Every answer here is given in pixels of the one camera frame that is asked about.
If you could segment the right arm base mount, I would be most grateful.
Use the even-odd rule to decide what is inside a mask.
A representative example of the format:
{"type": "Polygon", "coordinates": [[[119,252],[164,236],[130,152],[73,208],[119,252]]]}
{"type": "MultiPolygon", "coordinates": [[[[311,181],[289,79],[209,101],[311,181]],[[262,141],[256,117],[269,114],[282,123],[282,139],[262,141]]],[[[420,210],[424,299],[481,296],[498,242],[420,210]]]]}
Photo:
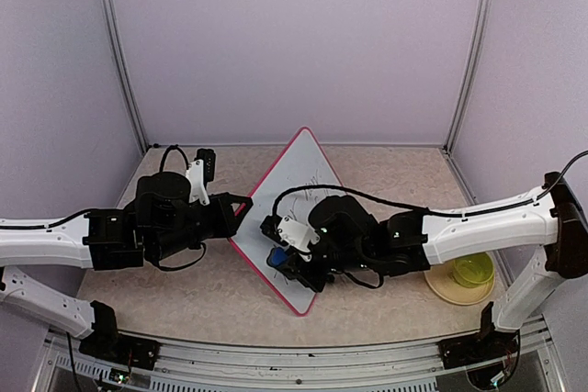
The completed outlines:
{"type": "Polygon", "coordinates": [[[477,332],[447,338],[437,344],[445,369],[482,363],[518,351],[520,330],[497,330],[492,321],[493,306],[489,302],[482,310],[477,332]]]}

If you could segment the blue whiteboard eraser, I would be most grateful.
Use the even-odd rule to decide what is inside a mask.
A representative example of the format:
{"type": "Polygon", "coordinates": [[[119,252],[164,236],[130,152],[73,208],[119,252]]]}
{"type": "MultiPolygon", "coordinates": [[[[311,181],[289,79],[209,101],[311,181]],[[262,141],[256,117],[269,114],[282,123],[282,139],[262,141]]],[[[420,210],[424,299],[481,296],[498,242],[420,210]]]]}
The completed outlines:
{"type": "Polygon", "coordinates": [[[288,253],[282,248],[275,247],[267,256],[266,264],[277,271],[283,271],[288,267],[288,260],[288,253]]]}

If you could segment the pink framed whiteboard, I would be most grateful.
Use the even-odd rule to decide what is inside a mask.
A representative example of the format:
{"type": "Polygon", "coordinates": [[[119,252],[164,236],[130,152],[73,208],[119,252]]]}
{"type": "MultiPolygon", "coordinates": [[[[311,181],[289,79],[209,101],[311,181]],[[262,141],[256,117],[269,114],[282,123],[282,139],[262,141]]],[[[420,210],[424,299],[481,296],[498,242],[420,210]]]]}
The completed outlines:
{"type": "Polygon", "coordinates": [[[230,239],[233,248],[299,317],[308,314],[316,294],[300,282],[288,280],[269,263],[278,262],[289,250],[306,252],[308,245],[318,240],[318,235],[311,232],[309,213],[321,200],[337,192],[315,186],[341,184],[312,131],[302,128],[255,186],[250,195],[253,206],[230,239]],[[278,215],[282,219],[277,237],[286,242],[281,246],[262,233],[262,222],[272,213],[274,201],[282,192],[302,185],[310,189],[285,196],[279,203],[278,215]]]}

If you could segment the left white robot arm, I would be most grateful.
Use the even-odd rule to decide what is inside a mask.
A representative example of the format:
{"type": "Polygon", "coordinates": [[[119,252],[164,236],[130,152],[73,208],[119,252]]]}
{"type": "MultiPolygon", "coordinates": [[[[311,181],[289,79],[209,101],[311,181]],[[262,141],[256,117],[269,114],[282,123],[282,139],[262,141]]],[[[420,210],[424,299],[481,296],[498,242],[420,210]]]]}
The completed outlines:
{"type": "Polygon", "coordinates": [[[18,271],[20,265],[65,265],[94,271],[137,268],[184,250],[205,251],[210,239],[233,237],[253,200],[209,195],[204,178],[159,172],[139,179],[123,209],[91,208],[37,225],[1,222],[1,298],[82,341],[91,337],[108,359],[129,349],[114,310],[68,297],[18,271]]]}

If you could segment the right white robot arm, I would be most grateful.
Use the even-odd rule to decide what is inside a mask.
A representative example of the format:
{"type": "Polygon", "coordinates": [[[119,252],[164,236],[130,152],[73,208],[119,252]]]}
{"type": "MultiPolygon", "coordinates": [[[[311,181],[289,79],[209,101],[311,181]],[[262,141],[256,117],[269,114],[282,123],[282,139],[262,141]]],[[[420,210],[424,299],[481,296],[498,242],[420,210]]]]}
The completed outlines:
{"type": "Polygon", "coordinates": [[[387,277],[424,272],[468,255],[532,246],[531,261],[493,302],[470,351],[488,359],[502,348],[505,334],[526,318],[564,281],[587,274],[587,219],[562,174],[523,194],[472,207],[432,210],[398,203],[398,213],[378,221],[359,203],[363,193],[333,188],[300,223],[271,212],[261,230],[280,245],[267,263],[315,293],[334,276],[356,271],[387,277]]]}

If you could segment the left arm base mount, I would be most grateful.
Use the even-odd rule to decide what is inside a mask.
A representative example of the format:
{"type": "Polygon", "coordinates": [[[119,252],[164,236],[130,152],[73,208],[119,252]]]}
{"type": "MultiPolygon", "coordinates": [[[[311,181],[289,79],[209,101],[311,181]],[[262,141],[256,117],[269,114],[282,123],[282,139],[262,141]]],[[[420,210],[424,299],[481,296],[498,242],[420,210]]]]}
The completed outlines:
{"type": "Polygon", "coordinates": [[[79,352],[130,368],[154,369],[160,343],[119,332],[115,311],[96,300],[90,303],[94,319],[91,332],[80,339],[79,352]]]}

